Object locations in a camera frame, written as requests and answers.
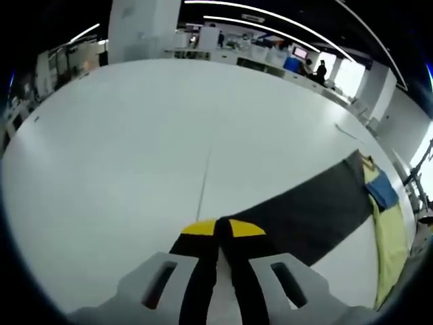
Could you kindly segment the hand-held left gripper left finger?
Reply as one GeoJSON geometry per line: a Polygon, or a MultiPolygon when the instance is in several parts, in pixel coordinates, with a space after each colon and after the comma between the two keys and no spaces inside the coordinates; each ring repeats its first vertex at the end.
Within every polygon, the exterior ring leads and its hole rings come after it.
{"type": "Polygon", "coordinates": [[[118,294],[138,324],[205,324],[217,280],[214,219],[184,228],[167,253],[156,253],[123,277],[118,294]]]}

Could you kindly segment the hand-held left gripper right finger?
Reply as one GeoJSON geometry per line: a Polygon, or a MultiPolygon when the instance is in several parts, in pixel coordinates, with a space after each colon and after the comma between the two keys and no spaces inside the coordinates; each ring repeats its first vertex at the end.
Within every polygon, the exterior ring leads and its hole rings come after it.
{"type": "Polygon", "coordinates": [[[327,282],[297,258],[279,253],[264,230],[222,218],[218,237],[243,324],[330,324],[327,282]]]}

